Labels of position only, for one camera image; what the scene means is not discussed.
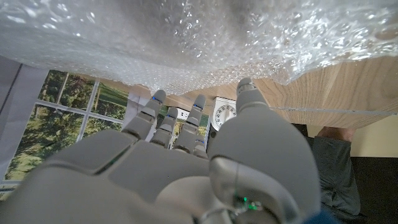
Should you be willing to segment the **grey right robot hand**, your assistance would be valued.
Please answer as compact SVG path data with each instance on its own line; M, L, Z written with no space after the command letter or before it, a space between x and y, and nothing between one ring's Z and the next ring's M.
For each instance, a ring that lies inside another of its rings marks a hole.
M1 204L2 223L304 223L321 212L312 150L250 78L212 144L197 136L198 96L169 149L176 115L146 141L165 92L121 131L46 159Z

